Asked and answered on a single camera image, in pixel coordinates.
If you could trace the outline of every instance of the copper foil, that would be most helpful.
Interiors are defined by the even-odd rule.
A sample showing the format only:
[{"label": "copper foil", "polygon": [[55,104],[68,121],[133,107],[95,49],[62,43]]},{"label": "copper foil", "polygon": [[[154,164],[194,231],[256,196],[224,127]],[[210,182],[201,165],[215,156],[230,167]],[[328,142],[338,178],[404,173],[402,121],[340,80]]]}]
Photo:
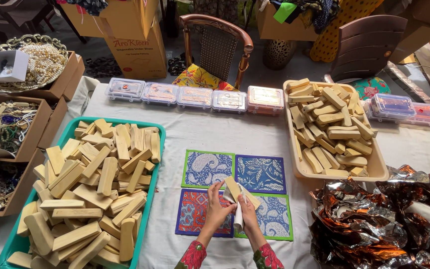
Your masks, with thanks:
[{"label": "copper foil", "polygon": [[430,206],[430,174],[409,165],[388,170],[389,180],[372,193],[351,178],[310,192],[319,205],[310,226],[316,260],[335,268],[430,269],[430,223],[404,213],[412,201]]}]

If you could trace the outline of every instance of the yellow polka dot fabric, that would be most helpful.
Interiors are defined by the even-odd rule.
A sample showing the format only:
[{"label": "yellow polka dot fabric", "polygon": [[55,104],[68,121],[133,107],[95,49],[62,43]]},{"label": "yellow polka dot fabric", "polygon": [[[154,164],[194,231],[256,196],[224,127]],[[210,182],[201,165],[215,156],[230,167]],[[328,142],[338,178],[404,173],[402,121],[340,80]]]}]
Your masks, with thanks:
[{"label": "yellow polka dot fabric", "polygon": [[338,51],[338,28],[371,14],[384,0],[341,0],[338,17],[318,36],[310,51],[314,61],[332,62]]}]

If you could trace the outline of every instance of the gold ornate tray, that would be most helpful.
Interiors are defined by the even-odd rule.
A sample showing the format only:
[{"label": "gold ornate tray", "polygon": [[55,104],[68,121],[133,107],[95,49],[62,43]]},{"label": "gold ornate tray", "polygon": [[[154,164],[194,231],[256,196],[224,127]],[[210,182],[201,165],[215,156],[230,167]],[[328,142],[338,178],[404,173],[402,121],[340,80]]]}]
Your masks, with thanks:
[{"label": "gold ornate tray", "polygon": [[17,50],[20,49],[23,46],[27,45],[44,45],[44,44],[51,44],[53,47],[55,47],[59,53],[62,55],[62,57],[65,59],[63,62],[63,68],[60,69],[58,72],[55,72],[49,80],[45,81],[44,83],[37,84],[36,82],[0,82],[0,91],[2,92],[22,92],[22,91],[28,91],[33,89],[39,89],[47,84],[53,82],[56,80],[59,75],[64,70],[64,67],[67,64],[67,59],[69,53],[67,52],[66,46],[61,44],[60,40],[57,40],[55,38],[51,38],[47,35],[40,35],[40,34],[26,34],[23,35],[21,38],[13,38],[8,40],[6,44],[0,45],[0,51],[5,50]]}]

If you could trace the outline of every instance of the yellow floral cushion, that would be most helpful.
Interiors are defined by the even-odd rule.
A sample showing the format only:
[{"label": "yellow floral cushion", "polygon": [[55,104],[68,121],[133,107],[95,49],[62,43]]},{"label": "yellow floral cushion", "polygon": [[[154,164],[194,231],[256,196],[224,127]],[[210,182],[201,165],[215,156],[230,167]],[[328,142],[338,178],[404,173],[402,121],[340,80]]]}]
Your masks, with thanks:
[{"label": "yellow floral cushion", "polygon": [[198,88],[239,91],[232,85],[208,73],[205,69],[192,64],[180,74],[172,84]]}]

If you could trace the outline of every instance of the floral printed sleeve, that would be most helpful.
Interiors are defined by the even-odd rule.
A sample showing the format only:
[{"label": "floral printed sleeve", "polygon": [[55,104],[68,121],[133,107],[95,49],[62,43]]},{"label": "floral printed sleeve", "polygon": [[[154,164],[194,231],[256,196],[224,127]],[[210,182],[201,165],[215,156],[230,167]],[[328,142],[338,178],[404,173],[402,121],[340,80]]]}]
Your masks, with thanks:
[{"label": "floral printed sleeve", "polygon": [[262,245],[254,254],[253,260],[258,269],[284,269],[275,252],[268,243]]},{"label": "floral printed sleeve", "polygon": [[183,254],[182,259],[175,266],[175,269],[199,269],[202,261],[207,256],[204,245],[194,240]]}]

